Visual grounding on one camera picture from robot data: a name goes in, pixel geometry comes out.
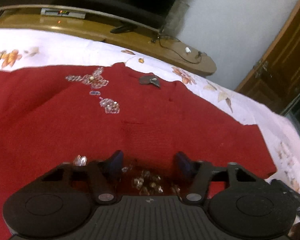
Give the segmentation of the wooden tv stand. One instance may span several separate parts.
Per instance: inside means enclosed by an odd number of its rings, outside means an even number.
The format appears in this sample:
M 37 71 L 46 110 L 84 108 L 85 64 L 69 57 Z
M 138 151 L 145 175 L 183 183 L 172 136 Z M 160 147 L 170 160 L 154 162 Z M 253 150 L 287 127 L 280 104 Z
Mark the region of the wooden tv stand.
M 85 19 L 43 16 L 42 8 L 85 12 Z M 8 5 L 0 7 L 0 28 L 33 29 L 72 35 L 136 51 L 202 77 L 217 70 L 216 64 L 201 52 L 158 29 L 119 16 L 62 5 Z

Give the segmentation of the silver set-top box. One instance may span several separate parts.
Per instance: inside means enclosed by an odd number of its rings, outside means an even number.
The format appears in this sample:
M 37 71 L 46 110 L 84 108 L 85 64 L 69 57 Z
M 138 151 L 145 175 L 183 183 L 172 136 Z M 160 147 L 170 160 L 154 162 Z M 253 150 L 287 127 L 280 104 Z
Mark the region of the silver set-top box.
M 42 8 L 40 14 L 43 16 L 58 16 L 58 17 L 70 17 L 85 19 L 85 12 L 71 11 L 71 10 L 61 10 L 52 8 Z

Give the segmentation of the white floral bed sheet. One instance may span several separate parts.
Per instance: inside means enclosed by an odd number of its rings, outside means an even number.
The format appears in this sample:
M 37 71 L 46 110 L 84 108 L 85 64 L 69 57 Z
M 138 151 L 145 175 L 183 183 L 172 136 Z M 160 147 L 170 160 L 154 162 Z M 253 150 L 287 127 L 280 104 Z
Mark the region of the white floral bed sheet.
M 274 178 L 300 193 L 300 136 L 291 119 L 246 96 L 136 50 L 65 34 L 0 29 L 0 72 L 51 65 L 105 66 L 123 62 L 166 81 L 180 81 L 244 125 L 256 124 L 277 167 Z

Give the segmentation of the brown wooden door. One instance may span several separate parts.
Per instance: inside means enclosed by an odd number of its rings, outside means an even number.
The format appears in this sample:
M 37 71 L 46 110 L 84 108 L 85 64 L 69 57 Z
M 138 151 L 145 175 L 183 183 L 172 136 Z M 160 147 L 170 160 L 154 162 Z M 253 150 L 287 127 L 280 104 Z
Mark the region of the brown wooden door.
M 277 114 L 300 95 L 300 0 L 248 75 L 235 89 Z

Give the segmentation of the red knitted beaded sweater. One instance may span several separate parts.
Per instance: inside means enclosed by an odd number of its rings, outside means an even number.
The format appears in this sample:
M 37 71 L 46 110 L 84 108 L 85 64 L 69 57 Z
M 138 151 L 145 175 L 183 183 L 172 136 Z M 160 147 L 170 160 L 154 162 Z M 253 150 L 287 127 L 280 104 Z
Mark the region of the red knitted beaded sweater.
M 179 82 L 141 85 L 141 73 L 116 63 L 103 70 L 100 106 L 90 87 L 66 80 L 93 66 L 48 66 L 0 71 L 0 239 L 9 237 L 2 218 L 5 200 L 38 176 L 78 155 L 124 162 L 168 175 L 181 151 L 216 166 L 237 162 L 261 178 L 276 167 L 256 125 L 243 125 Z

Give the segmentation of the small white object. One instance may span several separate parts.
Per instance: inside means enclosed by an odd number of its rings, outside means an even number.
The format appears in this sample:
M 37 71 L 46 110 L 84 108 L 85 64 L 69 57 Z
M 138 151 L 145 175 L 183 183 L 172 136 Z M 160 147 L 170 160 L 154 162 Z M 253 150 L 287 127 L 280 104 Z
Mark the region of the small white object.
M 186 48 L 185 48 L 185 52 L 186 52 L 187 54 L 190 53 L 190 52 L 191 52 L 190 48 L 189 48 L 189 47 L 186 47 Z

